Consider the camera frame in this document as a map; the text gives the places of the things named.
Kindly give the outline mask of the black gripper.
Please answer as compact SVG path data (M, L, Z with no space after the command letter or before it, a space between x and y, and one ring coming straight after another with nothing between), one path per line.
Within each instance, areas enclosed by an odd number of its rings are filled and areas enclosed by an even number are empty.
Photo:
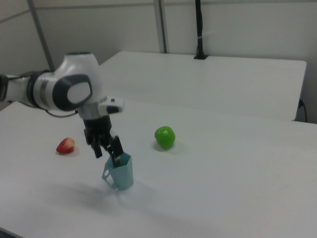
M122 145L118 136L111 137L110 129L112 127L110 116L103 116L98 119L84 119L85 138L88 145L93 146L95 157L98 159L102 154L100 146L110 154L114 167L120 167L120 158L123 154Z

